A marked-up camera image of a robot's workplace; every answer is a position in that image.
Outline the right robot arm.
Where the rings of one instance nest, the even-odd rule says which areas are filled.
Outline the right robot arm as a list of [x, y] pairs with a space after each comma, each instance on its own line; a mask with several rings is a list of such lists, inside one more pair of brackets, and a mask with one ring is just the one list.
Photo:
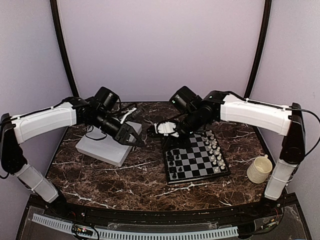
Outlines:
[[266, 217], [275, 208], [283, 189], [295, 174], [306, 151], [305, 109], [298, 103], [276, 105], [243, 98], [232, 91], [212, 90], [204, 98], [187, 86], [181, 87], [169, 100], [185, 118], [155, 124], [156, 133], [177, 139], [188, 137], [200, 127], [213, 122], [236, 122], [270, 130], [283, 136], [279, 159], [264, 191], [264, 199], [255, 205], [255, 213]]

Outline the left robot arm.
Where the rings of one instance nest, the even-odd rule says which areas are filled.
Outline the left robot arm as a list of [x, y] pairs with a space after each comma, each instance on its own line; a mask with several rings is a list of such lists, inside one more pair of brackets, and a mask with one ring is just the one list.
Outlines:
[[60, 218], [71, 213], [64, 195], [41, 171], [32, 166], [29, 157], [40, 157], [46, 149], [53, 149], [58, 142], [48, 137], [54, 132], [77, 125], [96, 127], [124, 146], [144, 145], [139, 133], [126, 122], [116, 119], [113, 112], [119, 96], [106, 87], [101, 87], [94, 96], [83, 99], [70, 96], [54, 106], [29, 113], [0, 118], [0, 163], [2, 169], [25, 184], [32, 192], [51, 204], [51, 210]]

